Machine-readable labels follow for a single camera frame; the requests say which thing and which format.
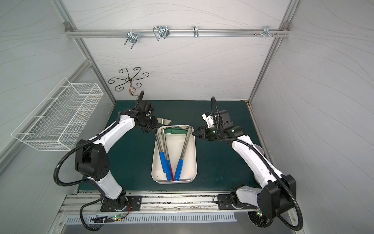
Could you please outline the steel blue hoe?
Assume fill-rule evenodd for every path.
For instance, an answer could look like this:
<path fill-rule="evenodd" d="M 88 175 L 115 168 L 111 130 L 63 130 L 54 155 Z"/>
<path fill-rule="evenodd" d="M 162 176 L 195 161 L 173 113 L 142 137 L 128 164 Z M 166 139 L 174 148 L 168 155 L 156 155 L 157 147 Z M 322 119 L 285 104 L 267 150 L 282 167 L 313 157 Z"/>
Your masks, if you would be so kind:
<path fill-rule="evenodd" d="M 157 119 L 159 124 L 165 125 L 165 126 L 170 125 L 170 123 L 172 122 L 172 120 L 168 120 L 168 119 L 160 118 L 160 117 L 157 117 L 156 119 Z M 161 166 L 162 166 L 163 172 L 166 174 L 168 172 L 167 166 L 166 166 L 166 157 L 164 155 L 164 151 L 163 151 L 163 148 L 162 148 L 161 140 L 160 140 L 160 137 L 158 135 L 157 129 L 154 130 L 154 134 L 155 134 L 155 138 L 156 138 L 157 148 L 158 148 L 158 151 L 159 151 Z"/>
<path fill-rule="evenodd" d="M 171 168 L 171 165 L 170 165 L 170 160 L 169 160 L 166 134 L 165 134 L 165 129 L 164 128 L 161 129 L 161 135 L 162 135 L 162 141 L 163 141 L 163 146 L 164 146 L 164 154 L 165 154 L 166 166 L 167 166 L 166 178 L 167 178 L 167 181 L 169 181 L 169 170 Z"/>
<path fill-rule="evenodd" d="M 185 131 L 185 138 L 182 140 L 182 138 L 179 136 L 176 140 L 176 146 L 178 149 L 180 149 L 180 160 L 184 159 L 185 152 L 187 150 L 187 146 L 190 140 L 190 136 L 192 134 L 192 127 L 190 125 L 178 125 L 178 130 L 184 130 Z"/>
<path fill-rule="evenodd" d="M 191 133 L 192 133 L 192 127 L 189 127 L 187 129 L 187 131 L 188 132 L 186 134 L 185 141 L 184 141 L 184 144 L 183 144 L 183 147 L 182 147 L 180 159 L 178 161 L 178 164 L 177 164 L 177 167 L 176 167 L 176 170 L 175 170 L 174 181 L 179 181 L 180 180 L 180 176 L 181 176 L 181 172 L 182 172 L 182 168 L 183 168 L 183 163 L 184 163 L 184 156 L 185 156 L 186 148 L 187 148 L 187 145 L 189 143 L 189 139 L 190 139 L 190 136 L 191 136 Z"/>

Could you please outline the green red hoe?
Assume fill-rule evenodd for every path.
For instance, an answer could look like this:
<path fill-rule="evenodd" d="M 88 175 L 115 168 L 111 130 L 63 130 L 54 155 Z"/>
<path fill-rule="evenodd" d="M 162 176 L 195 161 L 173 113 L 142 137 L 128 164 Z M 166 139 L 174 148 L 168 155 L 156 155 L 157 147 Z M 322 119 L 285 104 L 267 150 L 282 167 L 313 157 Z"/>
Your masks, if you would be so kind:
<path fill-rule="evenodd" d="M 172 171 L 171 168 L 170 168 L 170 170 L 169 170 L 169 181 L 174 181 L 173 171 Z"/>
<path fill-rule="evenodd" d="M 165 130 L 165 134 L 187 134 L 187 130 L 185 129 L 176 129 L 176 128 L 169 128 Z"/>

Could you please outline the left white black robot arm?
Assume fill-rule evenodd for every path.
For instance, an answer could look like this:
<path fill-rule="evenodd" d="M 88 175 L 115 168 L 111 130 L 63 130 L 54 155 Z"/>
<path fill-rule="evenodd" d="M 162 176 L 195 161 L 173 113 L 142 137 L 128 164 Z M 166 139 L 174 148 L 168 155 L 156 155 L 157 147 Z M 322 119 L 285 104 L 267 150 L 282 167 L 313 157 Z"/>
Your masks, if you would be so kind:
<path fill-rule="evenodd" d="M 93 182 L 103 196 L 103 202 L 112 209 L 122 211 L 127 205 L 126 192 L 117 183 L 111 173 L 108 152 L 128 131 L 140 128 L 142 132 L 150 132 L 158 127 L 158 120 L 152 116 L 153 105 L 143 100 L 141 91 L 137 104 L 133 109 L 119 112 L 117 119 L 95 137 L 87 142 L 81 140 L 76 154 L 75 169 L 89 181 Z"/>

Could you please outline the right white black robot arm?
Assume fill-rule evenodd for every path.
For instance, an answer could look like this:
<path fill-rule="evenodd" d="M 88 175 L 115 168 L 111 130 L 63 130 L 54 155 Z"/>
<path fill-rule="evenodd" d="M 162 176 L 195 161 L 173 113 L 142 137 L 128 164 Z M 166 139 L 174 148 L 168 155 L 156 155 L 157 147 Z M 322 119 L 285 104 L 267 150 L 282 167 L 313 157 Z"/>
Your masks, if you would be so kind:
<path fill-rule="evenodd" d="M 226 142 L 238 153 L 253 172 L 260 188 L 242 185 L 233 193 L 244 204 L 259 209 L 260 215 L 273 219 L 290 209 L 300 211 L 296 200 L 296 181 L 291 175 L 284 175 L 276 169 L 245 134 L 241 126 L 235 126 L 228 111 L 218 110 L 215 97 L 211 98 L 211 110 L 203 114 L 205 126 L 199 127 L 193 135 L 206 141 Z"/>

